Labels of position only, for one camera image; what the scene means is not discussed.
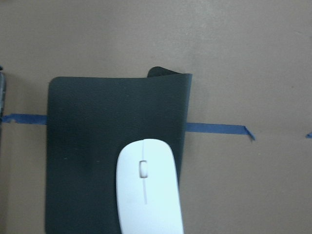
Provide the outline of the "white computer mouse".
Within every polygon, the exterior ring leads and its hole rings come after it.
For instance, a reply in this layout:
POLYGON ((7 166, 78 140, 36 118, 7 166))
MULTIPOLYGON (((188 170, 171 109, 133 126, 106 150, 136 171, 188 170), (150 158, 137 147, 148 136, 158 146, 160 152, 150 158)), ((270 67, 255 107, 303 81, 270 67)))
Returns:
POLYGON ((166 142, 144 139, 121 150, 116 193, 123 234, 184 232, 175 160, 166 142))

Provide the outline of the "grey laptop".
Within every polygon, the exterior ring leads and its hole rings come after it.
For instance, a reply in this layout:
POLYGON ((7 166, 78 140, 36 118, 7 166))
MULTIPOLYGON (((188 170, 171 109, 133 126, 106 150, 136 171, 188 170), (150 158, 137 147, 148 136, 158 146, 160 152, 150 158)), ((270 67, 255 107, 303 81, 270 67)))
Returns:
POLYGON ((5 103, 5 93, 6 93, 6 79, 3 74, 3 67, 0 67, 0 124, 3 122, 4 113, 4 103, 5 103))

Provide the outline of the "blue tape grid lines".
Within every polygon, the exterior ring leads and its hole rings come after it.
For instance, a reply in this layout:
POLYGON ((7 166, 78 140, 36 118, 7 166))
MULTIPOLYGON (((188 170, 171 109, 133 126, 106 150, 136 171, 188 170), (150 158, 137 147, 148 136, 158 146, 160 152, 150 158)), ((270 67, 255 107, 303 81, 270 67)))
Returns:
MULTIPOLYGON (((0 118, 3 123, 15 122, 18 124, 46 125, 47 116, 31 114, 9 114, 0 118)), ((187 123, 186 132, 247 135, 256 141, 255 135, 243 125, 210 124, 210 123, 187 123)))

